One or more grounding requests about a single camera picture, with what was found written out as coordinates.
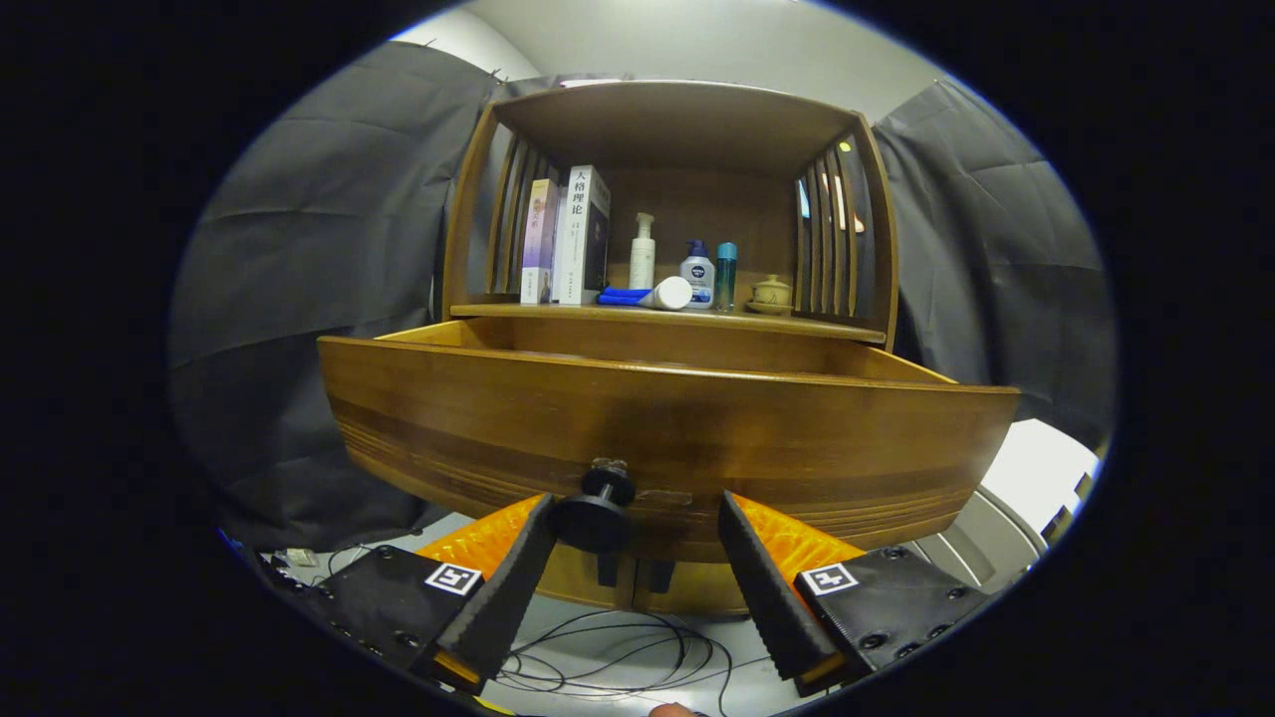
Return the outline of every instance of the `gray curtain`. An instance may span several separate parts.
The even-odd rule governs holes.
[[[936,82],[873,128],[899,226],[904,309],[926,366],[1023,390],[1090,448],[1114,426],[1116,324],[1084,214],[986,100]]]
[[[448,513],[349,462],[315,338],[437,320],[445,203],[497,84],[388,42],[266,128],[205,207],[172,297],[168,388],[245,543],[330,550]]]

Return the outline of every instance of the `open drawer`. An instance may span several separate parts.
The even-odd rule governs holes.
[[[852,341],[747,328],[482,316],[319,351],[349,455],[382,480],[481,517],[576,494],[594,458],[622,458],[638,485],[626,559],[727,575],[722,489],[863,549],[933,535],[1019,401]]]

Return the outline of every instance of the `drawer knob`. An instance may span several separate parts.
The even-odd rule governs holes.
[[[553,505],[550,528],[557,538],[588,552],[617,552],[629,545],[632,524],[625,505],[638,492],[623,461],[598,458],[580,481],[583,495]]]

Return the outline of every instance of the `white tube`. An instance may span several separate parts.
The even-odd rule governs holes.
[[[649,309],[664,309],[666,311],[681,311],[691,302],[691,282],[682,277],[668,277],[655,285],[650,293],[643,296],[639,306]]]

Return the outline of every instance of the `book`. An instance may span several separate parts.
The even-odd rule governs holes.
[[[557,223],[553,225],[553,259],[551,262],[553,267],[550,268],[550,302],[552,304],[557,304],[562,297],[562,279],[557,269],[566,265],[562,259],[562,245],[566,244],[564,236],[566,235],[569,189],[566,185],[558,188],[558,216]]]
[[[557,242],[561,262],[555,262],[561,281],[558,302],[593,304],[607,285],[611,190],[593,165],[571,167],[566,186],[565,226]]]
[[[543,304],[550,297],[558,195],[558,188],[552,180],[542,179],[532,182],[527,205],[527,228],[523,232],[523,282],[519,292],[523,304]]]

